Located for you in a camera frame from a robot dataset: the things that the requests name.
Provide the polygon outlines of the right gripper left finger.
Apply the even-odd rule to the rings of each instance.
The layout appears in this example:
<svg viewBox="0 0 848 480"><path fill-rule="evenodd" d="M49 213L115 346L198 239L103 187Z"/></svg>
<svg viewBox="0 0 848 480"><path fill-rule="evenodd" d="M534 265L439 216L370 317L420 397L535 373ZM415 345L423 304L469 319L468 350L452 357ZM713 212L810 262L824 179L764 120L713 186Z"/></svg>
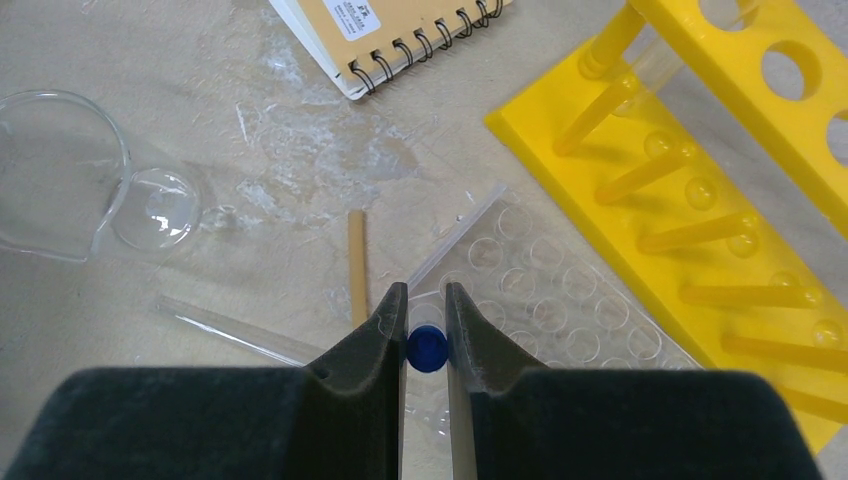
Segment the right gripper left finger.
<svg viewBox="0 0 848 480"><path fill-rule="evenodd" d="M307 479L398 479L403 453L408 287L312 361L301 418Z"/></svg>

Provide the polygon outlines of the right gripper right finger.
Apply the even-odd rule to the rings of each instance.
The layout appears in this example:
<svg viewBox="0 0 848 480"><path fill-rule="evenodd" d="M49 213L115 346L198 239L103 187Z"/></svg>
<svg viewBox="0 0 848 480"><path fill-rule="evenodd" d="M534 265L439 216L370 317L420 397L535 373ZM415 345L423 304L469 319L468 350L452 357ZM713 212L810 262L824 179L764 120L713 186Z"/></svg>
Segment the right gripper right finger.
<svg viewBox="0 0 848 480"><path fill-rule="evenodd" d="M450 437L456 479L545 479L544 455L509 398L542 363L480 311L462 284L445 291Z"/></svg>

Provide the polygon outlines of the blue capped tube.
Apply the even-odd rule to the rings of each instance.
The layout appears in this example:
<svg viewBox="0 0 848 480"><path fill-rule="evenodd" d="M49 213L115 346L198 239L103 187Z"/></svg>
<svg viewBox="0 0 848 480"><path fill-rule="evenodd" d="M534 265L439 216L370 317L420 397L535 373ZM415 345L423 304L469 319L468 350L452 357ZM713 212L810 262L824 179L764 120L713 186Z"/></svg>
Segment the blue capped tube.
<svg viewBox="0 0 848 480"><path fill-rule="evenodd" d="M407 361L417 371L433 373L448 359L448 342L443 331L434 325L417 326L407 338Z"/></svg>

